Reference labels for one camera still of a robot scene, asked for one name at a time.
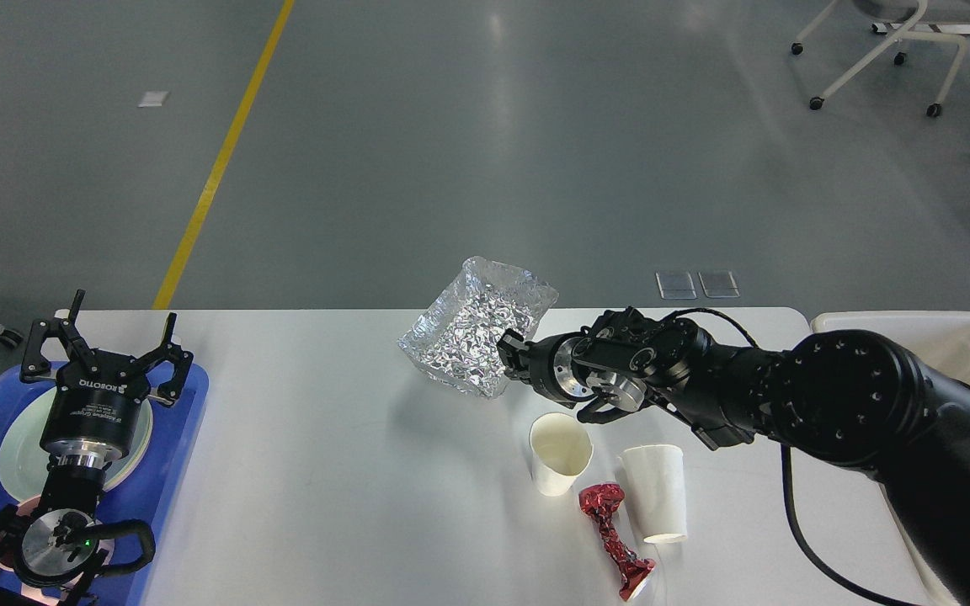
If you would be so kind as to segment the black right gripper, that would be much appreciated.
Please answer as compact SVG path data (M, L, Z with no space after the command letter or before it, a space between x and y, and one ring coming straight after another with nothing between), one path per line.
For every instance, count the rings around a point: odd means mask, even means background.
M582 334L561 334L540 341L505 330L498 342L504 375L513 382L534 388L536 394L557 403L585 403L594 398L573 363L573 349Z

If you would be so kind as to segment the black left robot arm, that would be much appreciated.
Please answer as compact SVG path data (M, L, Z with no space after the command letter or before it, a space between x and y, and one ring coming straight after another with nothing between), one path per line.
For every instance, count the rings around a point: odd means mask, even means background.
M101 522L97 510L147 403L173 407L194 356L173 340L174 313L140 357L91 348L77 329L84 296L76 293L64 318L35 319L24 346L20 382L50 382L53 392L39 441L49 465L30 513L0 510L0 605L41 605L47 587L61 605L77 605L96 580L135 574L157 554L148 522Z

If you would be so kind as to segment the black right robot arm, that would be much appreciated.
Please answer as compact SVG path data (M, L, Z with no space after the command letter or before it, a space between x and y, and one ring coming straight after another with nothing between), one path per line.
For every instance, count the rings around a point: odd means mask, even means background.
M928 367L876 332L808 335L790 350L717 343L690 310L658 321L635 308L534 342L498 340L509 379L611 423L647 407L680 419L708 449L781 446L786 521L797 547L832 582L882 605L893 599L840 575L798 526L791 452L881 484L906 536L936 578L970 605L970 385Z

